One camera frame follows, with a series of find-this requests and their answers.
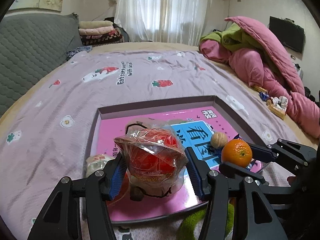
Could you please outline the grey quilted headboard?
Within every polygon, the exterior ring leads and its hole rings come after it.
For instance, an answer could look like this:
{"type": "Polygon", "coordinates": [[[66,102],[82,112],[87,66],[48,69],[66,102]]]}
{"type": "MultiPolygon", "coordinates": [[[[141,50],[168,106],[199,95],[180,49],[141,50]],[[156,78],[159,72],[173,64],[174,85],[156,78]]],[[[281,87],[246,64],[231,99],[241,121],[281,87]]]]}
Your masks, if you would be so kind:
{"type": "Polygon", "coordinates": [[[1,21],[1,114],[82,45],[76,14],[19,14],[1,21]]]}

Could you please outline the white sheer curtain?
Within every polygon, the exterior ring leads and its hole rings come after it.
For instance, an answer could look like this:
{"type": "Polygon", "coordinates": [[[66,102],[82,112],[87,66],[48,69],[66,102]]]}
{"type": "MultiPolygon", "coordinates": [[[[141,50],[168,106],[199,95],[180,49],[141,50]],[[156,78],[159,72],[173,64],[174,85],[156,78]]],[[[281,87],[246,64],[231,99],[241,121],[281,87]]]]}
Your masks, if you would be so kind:
{"type": "Polygon", "coordinates": [[[131,42],[196,46],[212,0],[117,0],[115,23],[131,42]]]}

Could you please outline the small blue candy wrapper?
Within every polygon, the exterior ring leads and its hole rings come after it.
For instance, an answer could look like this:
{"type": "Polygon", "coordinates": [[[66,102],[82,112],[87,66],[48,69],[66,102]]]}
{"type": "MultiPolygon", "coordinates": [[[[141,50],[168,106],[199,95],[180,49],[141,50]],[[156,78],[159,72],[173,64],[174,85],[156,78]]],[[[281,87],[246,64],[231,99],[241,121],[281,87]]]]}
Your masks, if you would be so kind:
{"type": "Polygon", "coordinates": [[[264,102],[266,102],[270,98],[270,96],[265,92],[259,92],[259,96],[264,102]]]}

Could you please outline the yellow wafer snack packet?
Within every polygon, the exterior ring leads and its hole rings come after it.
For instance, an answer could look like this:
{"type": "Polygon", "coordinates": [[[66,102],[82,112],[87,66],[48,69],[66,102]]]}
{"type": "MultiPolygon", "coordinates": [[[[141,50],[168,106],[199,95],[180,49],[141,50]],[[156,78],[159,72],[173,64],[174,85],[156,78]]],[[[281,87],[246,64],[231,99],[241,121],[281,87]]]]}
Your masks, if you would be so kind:
{"type": "Polygon", "coordinates": [[[277,107],[276,105],[274,105],[271,100],[267,100],[266,105],[271,113],[273,113],[277,117],[281,118],[281,120],[284,120],[284,118],[286,116],[285,111],[283,111],[280,107],[277,107]]]}

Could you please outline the green blanket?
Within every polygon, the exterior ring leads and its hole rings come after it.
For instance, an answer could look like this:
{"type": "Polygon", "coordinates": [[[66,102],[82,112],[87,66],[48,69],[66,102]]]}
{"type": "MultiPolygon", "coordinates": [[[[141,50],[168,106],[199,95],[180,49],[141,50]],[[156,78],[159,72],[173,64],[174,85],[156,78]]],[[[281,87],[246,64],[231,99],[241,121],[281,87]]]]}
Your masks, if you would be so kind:
{"type": "Polygon", "coordinates": [[[241,48],[263,50],[263,46],[236,23],[232,23],[225,31],[213,31],[208,35],[202,36],[200,43],[207,40],[216,41],[231,52],[241,48]]]}

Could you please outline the walnut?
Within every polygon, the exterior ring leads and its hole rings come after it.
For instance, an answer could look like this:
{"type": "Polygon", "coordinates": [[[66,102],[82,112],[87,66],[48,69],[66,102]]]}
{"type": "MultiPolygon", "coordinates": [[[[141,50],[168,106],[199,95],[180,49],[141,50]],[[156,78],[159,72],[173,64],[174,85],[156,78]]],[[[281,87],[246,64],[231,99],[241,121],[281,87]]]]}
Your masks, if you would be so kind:
{"type": "Polygon", "coordinates": [[[227,142],[228,137],[222,132],[215,132],[210,139],[210,144],[213,148],[223,148],[227,142]]]}

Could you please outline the strawberry print purple bedsheet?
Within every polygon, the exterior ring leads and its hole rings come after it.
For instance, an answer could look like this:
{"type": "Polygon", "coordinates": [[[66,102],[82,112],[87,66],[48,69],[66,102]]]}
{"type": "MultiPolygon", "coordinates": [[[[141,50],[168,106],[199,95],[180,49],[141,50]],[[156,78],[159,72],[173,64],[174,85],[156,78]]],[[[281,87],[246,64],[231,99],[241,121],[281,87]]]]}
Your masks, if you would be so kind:
{"type": "Polygon", "coordinates": [[[1,124],[1,217],[17,239],[63,176],[82,176],[100,107],[215,95],[266,144],[297,141],[291,128],[217,64],[195,51],[79,53],[34,87],[1,124]]]}

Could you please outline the stack of folded blankets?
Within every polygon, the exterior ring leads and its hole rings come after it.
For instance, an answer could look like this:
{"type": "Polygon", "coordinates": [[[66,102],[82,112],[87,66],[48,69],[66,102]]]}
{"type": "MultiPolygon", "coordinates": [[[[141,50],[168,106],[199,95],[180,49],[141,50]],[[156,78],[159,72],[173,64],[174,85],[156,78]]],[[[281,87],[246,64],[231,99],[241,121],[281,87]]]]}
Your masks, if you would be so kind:
{"type": "Polygon", "coordinates": [[[103,46],[124,43],[125,37],[111,21],[80,21],[79,35],[83,46],[103,46]]]}

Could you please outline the floral white scrunchie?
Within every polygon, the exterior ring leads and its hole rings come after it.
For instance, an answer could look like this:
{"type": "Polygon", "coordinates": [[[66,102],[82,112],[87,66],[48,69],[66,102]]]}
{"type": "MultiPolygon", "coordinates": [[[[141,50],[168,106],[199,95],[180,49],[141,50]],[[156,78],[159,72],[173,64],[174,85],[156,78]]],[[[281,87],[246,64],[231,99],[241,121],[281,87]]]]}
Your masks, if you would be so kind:
{"type": "Polygon", "coordinates": [[[271,101],[278,110],[286,112],[288,106],[288,98],[285,96],[272,97],[271,101]]]}

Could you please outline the pink quilt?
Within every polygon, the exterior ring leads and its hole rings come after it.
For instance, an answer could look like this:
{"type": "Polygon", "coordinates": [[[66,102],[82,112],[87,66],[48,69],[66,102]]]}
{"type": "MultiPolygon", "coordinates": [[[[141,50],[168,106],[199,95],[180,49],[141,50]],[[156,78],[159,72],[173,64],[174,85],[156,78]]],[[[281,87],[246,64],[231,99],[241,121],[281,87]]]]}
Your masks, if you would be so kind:
{"type": "Polygon", "coordinates": [[[261,22],[235,16],[226,19],[258,41],[263,50],[241,48],[231,52],[216,41],[199,44],[206,58],[228,64],[250,87],[259,86],[272,97],[288,98],[287,114],[310,136],[319,138],[319,107],[305,96],[303,83],[289,54],[277,37],[261,22]]]}

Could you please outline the black wall television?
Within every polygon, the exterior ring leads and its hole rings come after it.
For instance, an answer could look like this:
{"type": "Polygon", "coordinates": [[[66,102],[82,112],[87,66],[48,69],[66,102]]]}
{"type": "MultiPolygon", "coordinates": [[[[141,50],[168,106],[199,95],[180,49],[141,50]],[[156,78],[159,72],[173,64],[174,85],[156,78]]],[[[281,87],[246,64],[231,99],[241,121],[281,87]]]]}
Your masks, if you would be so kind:
{"type": "Polygon", "coordinates": [[[283,46],[295,52],[303,53],[305,31],[302,27],[292,21],[270,16],[268,28],[283,46]]]}

